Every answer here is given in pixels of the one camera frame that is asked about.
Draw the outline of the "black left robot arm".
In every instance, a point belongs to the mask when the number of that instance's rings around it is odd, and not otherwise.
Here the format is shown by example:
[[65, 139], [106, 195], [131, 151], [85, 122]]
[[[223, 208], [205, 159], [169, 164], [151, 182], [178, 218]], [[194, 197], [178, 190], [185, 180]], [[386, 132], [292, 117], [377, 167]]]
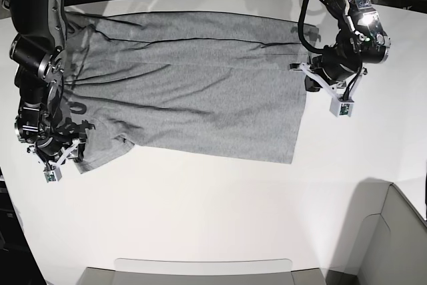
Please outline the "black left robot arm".
[[333, 45], [317, 48], [307, 39], [304, 23], [310, 0], [303, 0], [298, 19], [301, 44], [315, 56], [309, 71], [327, 85], [345, 84], [344, 99], [365, 73], [364, 64], [379, 64], [387, 59], [391, 45], [371, 0], [318, 0], [337, 21], [338, 34]]

